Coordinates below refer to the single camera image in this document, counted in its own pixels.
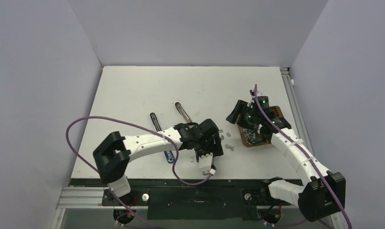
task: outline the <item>metal tool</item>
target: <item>metal tool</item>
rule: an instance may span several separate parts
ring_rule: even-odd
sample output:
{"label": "metal tool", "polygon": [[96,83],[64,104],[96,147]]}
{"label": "metal tool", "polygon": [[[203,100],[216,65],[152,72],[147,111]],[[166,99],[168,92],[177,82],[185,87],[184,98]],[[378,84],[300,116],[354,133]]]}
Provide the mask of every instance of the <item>metal tool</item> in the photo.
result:
{"label": "metal tool", "polygon": [[[162,131],[162,128],[159,125],[159,121],[157,120],[157,117],[155,113],[151,113],[151,119],[153,122],[153,125],[155,126],[156,131]],[[174,163],[174,155],[172,151],[164,151],[164,156],[166,157],[166,160],[169,164]]]}
{"label": "metal tool", "polygon": [[174,104],[176,106],[177,111],[181,114],[181,116],[184,118],[184,120],[187,123],[192,123],[193,121],[190,119],[188,114],[185,112],[185,110],[182,108],[181,104],[179,102],[176,102]]}

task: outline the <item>small white knob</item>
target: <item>small white knob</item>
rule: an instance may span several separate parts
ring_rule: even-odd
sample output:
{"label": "small white knob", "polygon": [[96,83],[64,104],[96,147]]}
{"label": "small white knob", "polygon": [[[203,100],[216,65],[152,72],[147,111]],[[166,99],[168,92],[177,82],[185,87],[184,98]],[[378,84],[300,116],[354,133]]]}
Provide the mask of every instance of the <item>small white knob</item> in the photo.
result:
{"label": "small white knob", "polygon": [[148,201],[149,200],[149,195],[148,194],[143,194],[142,195],[142,200],[144,201],[144,202],[146,202],[146,201]]}

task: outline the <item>screw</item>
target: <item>screw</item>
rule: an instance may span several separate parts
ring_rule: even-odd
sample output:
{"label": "screw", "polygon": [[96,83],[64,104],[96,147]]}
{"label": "screw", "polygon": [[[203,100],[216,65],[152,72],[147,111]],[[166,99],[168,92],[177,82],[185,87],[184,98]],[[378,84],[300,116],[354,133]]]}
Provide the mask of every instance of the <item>screw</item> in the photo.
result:
{"label": "screw", "polygon": [[252,198],[252,195],[250,194],[250,193],[246,193],[245,195],[244,195],[244,199],[245,200],[249,200],[249,199],[251,199]]}

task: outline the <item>small metal part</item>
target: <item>small metal part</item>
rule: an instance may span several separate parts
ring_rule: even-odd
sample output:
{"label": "small metal part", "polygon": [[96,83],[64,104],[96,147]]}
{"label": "small metal part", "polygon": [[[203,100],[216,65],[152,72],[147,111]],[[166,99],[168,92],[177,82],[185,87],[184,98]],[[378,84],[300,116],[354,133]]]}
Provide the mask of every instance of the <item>small metal part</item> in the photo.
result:
{"label": "small metal part", "polygon": [[142,195],[142,201],[144,201],[144,202],[146,202],[146,201],[148,201],[149,200],[149,195],[148,194],[143,194]]}
{"label": "small metal part", "polygon": [[249,199],[251,199],[252,198],[252,195],[250,194],[250,193],[246,193],[245,195],[244,195],[244,199],[245,200],[249,200]]}
{"label": "small metal part", "polygon": [[192,123],[193,121],[190,119],[186,111],[182,108],[181,104],[179,102],[176,102],[174,104],[176,106],[177,111],[181,114],[181,116],[184,118],[184,120],[187,123]]}

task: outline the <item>blue handle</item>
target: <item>blue handle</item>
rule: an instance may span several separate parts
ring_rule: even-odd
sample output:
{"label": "blue handle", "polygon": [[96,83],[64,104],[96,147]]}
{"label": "blue handle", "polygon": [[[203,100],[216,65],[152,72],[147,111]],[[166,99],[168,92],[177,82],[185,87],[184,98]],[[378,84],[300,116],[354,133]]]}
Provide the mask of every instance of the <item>blue handle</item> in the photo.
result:
{"label": "blue handle", "polygon": [[172,151],[164,151],[164,156],[169,164],[174,163],[175,158]]}

